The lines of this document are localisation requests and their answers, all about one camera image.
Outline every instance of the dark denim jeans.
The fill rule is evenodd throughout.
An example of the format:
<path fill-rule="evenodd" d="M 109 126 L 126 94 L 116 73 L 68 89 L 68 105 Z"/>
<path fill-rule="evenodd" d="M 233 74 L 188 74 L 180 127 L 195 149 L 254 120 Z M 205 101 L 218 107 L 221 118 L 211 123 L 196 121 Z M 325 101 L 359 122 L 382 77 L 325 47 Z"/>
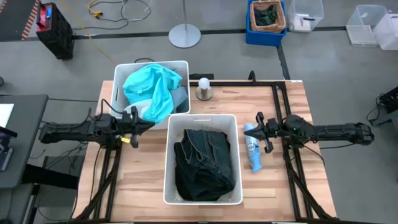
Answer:
<path fill-rule="evenodd" d="M 225 133 L 184 130 L 182 141 L 174 144 L 175 182 L 182 198 L 214 201 L 234 189 L 229 148 Z"/>

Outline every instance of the floor lamp base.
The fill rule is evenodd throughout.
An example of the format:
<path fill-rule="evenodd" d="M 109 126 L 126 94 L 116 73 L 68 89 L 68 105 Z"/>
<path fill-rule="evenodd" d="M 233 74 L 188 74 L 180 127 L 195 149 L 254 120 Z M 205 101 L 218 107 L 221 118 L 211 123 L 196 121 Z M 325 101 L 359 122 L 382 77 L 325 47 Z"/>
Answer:
<path fill-rule="evenodd" d="M 200 30 L 192 24 L 180 24 L 169 32 L 169 41 L 176 47 L 189 48 L 196 45 L 200 40 Z"/>

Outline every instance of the yellow wire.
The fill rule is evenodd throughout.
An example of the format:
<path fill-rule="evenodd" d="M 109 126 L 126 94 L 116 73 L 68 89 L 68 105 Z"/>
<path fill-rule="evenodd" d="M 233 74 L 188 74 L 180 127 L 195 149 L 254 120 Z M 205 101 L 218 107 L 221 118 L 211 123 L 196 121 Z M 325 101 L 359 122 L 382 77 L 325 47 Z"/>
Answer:
<path fill-rule="evenodd" d="M 107 55 L 103 50 L 101 50 L 101 48 L 96 44 L 96 42 L 91 38 L 90 34 L 88 33 L 88 31 L 85 29 L 85 27 L 83 26 L 83 23 L 81 23 L 81 21 L 79 20 L 79 18 L 77 18 L 75 16 L 75 14 L 70 10 L 69 6 L 63 1 L 60 0 L 60 2 L 63 4 L 64 8 L 69 12 L 69 14 L 73 17 L 73 19 L 79 24 L 79 26 L 81 27 L 82 30 L 84 30 L 88 36 L 88 38 L 91 40 L 91 43 L 94 45 L 94 47 L 101 52 L 103 55 L 105 55 L 105 57 L 107 59 L 109 59 L 114 66 L 116 66 L 116 62 L 112 59 L 112 57 L 110 57 L 109 55 Z"/>
<path fill-rule="evenodd" d="M 88 10 L 90 10 L 90 11 L 94 14 L 94 16 L 97 16 L 97 15 L 100 15 L 100 14 L 101 14 L 101 11 L 94 11 L 94 10 L 91 9 L 91 5 L 92 5 L 95 1 L 97 1 L 97 0 L 92 0 L 92 1 L 89 3 L 89 5 L 88 5 Z"/>

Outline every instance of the spray bottle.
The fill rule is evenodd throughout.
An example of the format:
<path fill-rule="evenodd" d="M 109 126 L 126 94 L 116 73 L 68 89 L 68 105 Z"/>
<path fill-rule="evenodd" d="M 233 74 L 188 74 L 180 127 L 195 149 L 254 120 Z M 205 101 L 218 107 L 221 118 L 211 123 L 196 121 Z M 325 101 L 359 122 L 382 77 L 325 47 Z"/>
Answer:
<path fill-rule="evenodd" d="M 244 131 L 252 130 L 254 128 L 254 123 L 244 124 L 243 128 Z M 256 138 L 247 135 L 245 135 L 245 138 L 248 158 L 252 168 L 251 172 L 257 172 L 262 169 L 259 141 Z"/>

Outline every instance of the white plastic storage container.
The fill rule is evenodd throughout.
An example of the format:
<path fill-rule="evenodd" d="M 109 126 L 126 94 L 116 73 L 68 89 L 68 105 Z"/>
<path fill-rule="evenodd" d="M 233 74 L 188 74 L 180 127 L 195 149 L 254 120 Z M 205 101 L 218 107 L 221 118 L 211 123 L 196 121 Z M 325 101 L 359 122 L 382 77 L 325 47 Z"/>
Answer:
<path fill-rule="evenodd" d="M 374 28 L 388 15 L 384 6 L 358 5 L 349 19 L 346 28 L 353 47 L 376 47 Z"/>
<path fill-rule="evenodd" d="M 386 14 L 373 32 L 383 50 L 398 50 L 398 14 Z"/>
<path fill-rule="evenodd" d="M 188 95 L 188 100 L 184 105 L 177 108 L 177 114 L 189 114 L 191 110 L 191 100 L 189 89 L 188 62 L 186 61 L 129 63 L 116 66 L 114 70 L 111 106 L 117 111 L 123 111 L 127 106 L 129 106 L 129 102 L 124 95 L 124 82 L 126 81 L 127 77 L 131 75 L 131 73 L 152 63 L 158 63 L 161 66 L 177 72 L 177 74 L 182 77 L 180 84 L 181 86 L 185 87 Z M 118 114 L 113 110 L 110 110 L 110 115 L 114 116 L 115 118 L 121 118 L 121 114 Z M 160 124 L 156 124 L 155 126 L 151 127 L 151 129 L 166 129 L 168 123 L 169 116 L 166 117 Z"/>
<path fill-rule="evenodd" d="M 290 31 L 311 32 L 324 17 L 322 0 L 292 0 L 287 16 Z"/>
<path fill-rule="evenodd" d="M 177 191 L 175 186 L 174 143 L 182 140 L 184 129 L 222 131 L 227 134 L 227 140 L 231 145 L 230 156 L 235 188 L 215 202 L 187 201 L 181 198 Z M 170 117 L 169 129 L 167 130 L 163 193 L 164 201 L 169 205 L 237 205 L 242 202 L 241 161 L 239 158 L 238 126 L 235 116 L 230 114 L 174 114 Z"/>

